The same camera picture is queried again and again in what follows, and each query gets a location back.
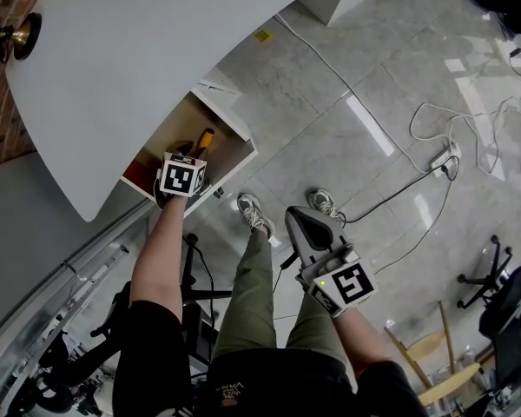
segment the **black shirt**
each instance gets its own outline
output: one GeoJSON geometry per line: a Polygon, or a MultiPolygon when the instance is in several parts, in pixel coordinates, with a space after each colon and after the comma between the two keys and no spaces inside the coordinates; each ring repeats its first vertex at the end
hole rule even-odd
{"type": "Polygon", "coordinates": [[[302,349],[249,349],[216,358],[196,399],[181,325],[148,301],[130,310],[115,375],[115,417],[169,415],[426,416],[396,363],[369,367],[352,392],[342,363],[302,349]]]}

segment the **orange handle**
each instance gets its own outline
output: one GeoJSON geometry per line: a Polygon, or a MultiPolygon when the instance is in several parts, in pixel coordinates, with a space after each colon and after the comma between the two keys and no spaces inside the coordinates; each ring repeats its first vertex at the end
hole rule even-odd
{"type": "Polygon", "coordinates": [[[199,143],[197,144],[197,149],[207,149],[212,143],[212,139],[214,137],[213,129],[205,129],[205,132],[202,134],[201,139],[199,139],[199,143]]]}

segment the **tile floor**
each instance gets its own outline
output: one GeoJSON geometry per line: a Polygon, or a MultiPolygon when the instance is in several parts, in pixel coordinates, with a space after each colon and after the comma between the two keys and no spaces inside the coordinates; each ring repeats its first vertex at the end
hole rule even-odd
{"type": "MultiPolygon", "coordinates": [[[[521,80],[507,62],[515,45],[505,41],[493,18],[466,0],[366,0],[331,28],[298,3],[282,15],[343,74],[423,169],[445,142],[418,142],[409,135],[409,122],[421,103],[477,114],[496,110],[521,92],[521,80]]],[[[248,123],[259,156],[224,187],[223,199],[207,200],[185,223],[186,231],[199,236],[217,288],[232,285],[247,245],[247,226],[235,203],[241,191],[256,194],[278,225],[273,243],[277,275],[291,253],[283,223],[286,206],[307,205],[307,190],[329,189],[351,218],[419,176],[373,122],[355,114],[355,96],[304,43],[273,19],[261,28],[274,38],[260,43],[249,36],[219,66],[243,93],[234,110],[248,123]]],[[[521,46],[521,36],[516,43],[521,46]]],[[[514,64],[521,72],[521,56],[514,64]]],[[[450,117],[427,107],[413,127],[422,136],[443,133],[450,117]]],[[[466,311],[455,307],[469,293],[456,276],[488,270],[492,234],[513,247],[510,269],[521,264],[521,117],[515,112],[479,117],[478,155],[475,136],[462,120],[455,122],[453,138],[463,156],[444,213],[415,252],[377,276],[379,293],[360,309],[376,328],[395,322],[393,332],[409,343],[439,328],[442,300],[455,351],[461,354],[467,346],[482,349],[487,341],[477,330],[481,305],[466,311]],[[492,125],[499,158],[492,175],[486,175],[476,161],[490,170],[496,153],[492,125]]],[[[428,177],[347,226],[373,270],[412,249],[436,219],[448,187],[443,176],[428,177]]],[[[198,261],[196,265],[199,285],[207,287],[198,261]]],[[[294,265],[283,273],[274,295],[280,345],[300,306],[296,270],[294,265]]],[[[222,316],[227,304],[215,304],[222,316]]],[[[443,358],[423,368],[430,372],[445,362],[444,350],[443,358]]]]}

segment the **desk drawer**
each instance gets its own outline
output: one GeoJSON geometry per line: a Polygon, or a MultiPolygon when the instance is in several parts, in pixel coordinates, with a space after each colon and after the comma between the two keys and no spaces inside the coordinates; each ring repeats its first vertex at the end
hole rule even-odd
{"type": "Polygon", "coordinates": [[[198,85],[168,115],[128,166],[122,180],[152,201],[156,170],[162,165],[163,153],[181,141],[196,146],[202,132],[214,130],[214,140],[206,157],[205,183],[212,187],[190,198],[186,215],[196,209],[224,182],[257,155],[246,124],[231,110],[235,95],[198,85]]]}

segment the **power strip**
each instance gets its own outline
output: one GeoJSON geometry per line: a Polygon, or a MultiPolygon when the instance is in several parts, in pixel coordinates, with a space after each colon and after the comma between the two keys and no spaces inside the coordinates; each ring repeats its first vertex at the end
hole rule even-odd
{"type": "Polygon", "coordinates": [[[452,141],[451,147],[448,145],[443,151],[441,151],[437,156],[435,156],[431,160],[430,168],[435,169],[433,172],[434,176],[440,177],[444,174],[444,172],[441,170],[441,167],[443,165],[445,165],[450,175],[454,173],[453,170],[457,165],[456,161],[459,161],[456,159],[451,159],[450,161],[448,161],[448,159],[450,159],[450,157],[452,156],[457,156],[458,159],[461,157],[461,149],[454,141],[452,141]]]}

